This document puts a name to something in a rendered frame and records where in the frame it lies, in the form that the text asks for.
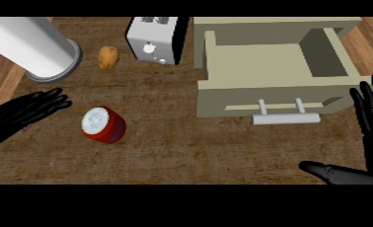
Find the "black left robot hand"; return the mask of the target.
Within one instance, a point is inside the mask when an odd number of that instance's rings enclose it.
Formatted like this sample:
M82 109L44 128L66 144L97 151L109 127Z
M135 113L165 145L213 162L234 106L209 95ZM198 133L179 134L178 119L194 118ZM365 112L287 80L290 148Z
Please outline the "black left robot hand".
M0 105L0 143L29 124L70 107L61 88L23 95Z

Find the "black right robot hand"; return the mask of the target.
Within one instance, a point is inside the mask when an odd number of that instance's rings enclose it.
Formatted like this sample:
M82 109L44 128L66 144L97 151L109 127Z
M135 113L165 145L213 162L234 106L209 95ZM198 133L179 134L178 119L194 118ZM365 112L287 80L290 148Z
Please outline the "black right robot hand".
M373 185L373 89L365 81L349 89L349 96L362 134L365 171L313 161L300 161L299 169L327 185Z

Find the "red can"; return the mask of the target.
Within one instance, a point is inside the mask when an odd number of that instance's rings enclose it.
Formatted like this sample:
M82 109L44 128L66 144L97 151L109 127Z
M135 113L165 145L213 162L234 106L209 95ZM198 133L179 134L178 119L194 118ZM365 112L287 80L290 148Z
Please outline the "red can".
M83 114L81 133L88 139L113 144L120 140L125 130L125 120L110 108L95 107Z

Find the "beige open drawer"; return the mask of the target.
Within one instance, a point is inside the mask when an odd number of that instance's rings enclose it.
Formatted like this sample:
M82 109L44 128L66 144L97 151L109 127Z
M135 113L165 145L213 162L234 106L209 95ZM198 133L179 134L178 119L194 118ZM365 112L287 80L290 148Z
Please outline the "beige open drawer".
M204 78L197 81L196 115L247 116L265 103L271 114L296 111L331 114L352 105L349 90L371 78L352 64L331 28L312 29L300 41L219 45L203 35Z

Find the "yellow-brown potato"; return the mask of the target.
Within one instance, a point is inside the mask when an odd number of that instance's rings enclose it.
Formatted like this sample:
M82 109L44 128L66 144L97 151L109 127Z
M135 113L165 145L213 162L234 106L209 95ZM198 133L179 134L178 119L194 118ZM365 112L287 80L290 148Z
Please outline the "yellow-brown potato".
M103 46L98 50L98 67L101 69L111 69L117 62L117 49L113 46Z

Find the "white toaster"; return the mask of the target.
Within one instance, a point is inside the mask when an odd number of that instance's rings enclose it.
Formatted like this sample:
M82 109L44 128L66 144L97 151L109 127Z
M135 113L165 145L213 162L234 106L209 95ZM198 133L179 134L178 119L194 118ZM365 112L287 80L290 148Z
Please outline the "white toaster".
M141 61L178 65L187 36L188 17L132 17L125 39Z

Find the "beige cabinet body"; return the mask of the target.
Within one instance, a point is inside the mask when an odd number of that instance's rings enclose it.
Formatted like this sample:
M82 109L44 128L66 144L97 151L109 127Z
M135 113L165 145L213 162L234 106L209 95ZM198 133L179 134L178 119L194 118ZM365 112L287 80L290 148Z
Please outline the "beige cabinet body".
M333 28L343 38L359 22L359 17L194 17L193 66L201 67L206 31L215 31L218 45L283 44L299 43L311 29Z

